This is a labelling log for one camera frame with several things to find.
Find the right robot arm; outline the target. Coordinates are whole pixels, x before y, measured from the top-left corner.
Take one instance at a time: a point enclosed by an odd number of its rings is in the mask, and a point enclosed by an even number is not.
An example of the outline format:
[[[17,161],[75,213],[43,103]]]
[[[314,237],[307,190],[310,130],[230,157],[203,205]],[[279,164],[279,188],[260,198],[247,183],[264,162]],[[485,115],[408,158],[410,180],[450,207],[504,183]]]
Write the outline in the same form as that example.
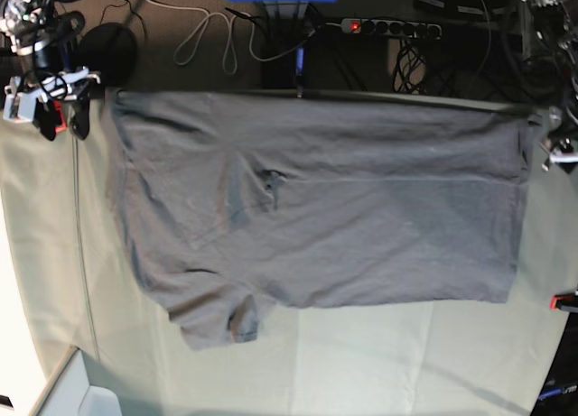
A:
[[[48,141],[66,130],[88,137],[91,89],[101,83],[100,73],[76,55],[84,14],[56,9],[78,1],[1,1],[1,34],[22,69],[4,87],[3,119],[31,124]]]

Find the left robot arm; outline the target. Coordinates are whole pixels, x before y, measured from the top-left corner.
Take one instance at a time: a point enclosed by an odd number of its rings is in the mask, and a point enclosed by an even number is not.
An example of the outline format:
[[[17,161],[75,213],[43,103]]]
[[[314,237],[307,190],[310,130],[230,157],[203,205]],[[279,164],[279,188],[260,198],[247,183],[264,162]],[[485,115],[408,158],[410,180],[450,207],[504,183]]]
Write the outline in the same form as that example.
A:
[[[536,36],[564,66],[562,102],[550,109],[551,130],[541,143],[543,170],[577,170],[577,0],[519,0],[531,13]]]

